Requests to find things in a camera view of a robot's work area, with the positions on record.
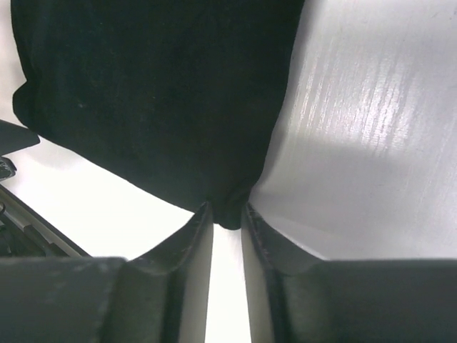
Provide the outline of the black flower print t-shirt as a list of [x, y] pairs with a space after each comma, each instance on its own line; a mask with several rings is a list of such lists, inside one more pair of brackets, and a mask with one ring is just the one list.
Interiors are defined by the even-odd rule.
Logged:
[[283, 105], [302, 1], [13, 1], [19, 121], [238, 229]]

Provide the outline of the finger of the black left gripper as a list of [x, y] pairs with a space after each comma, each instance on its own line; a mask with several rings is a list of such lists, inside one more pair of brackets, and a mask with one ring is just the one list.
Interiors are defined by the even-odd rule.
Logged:
[[0, 154], [28, 148], [40, 143], [40, 138], [27, 128], [0, 120]]
[[16, 175], [17, 168], [9, 158], [0, 157], [0, 182], [10, 179]]

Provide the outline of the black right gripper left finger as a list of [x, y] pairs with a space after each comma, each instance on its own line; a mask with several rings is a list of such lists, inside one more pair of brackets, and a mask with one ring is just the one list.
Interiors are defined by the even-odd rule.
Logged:
[[70, 257], [1, 212], [3, 342], [203, 342], [213, 244], [202, 205], [149, 252]]

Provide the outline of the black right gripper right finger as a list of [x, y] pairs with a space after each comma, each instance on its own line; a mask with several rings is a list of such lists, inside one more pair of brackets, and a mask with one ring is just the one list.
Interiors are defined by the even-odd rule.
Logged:
[[242, 213], [253, 342], [454, 342], [453, 259], [326, 261]]

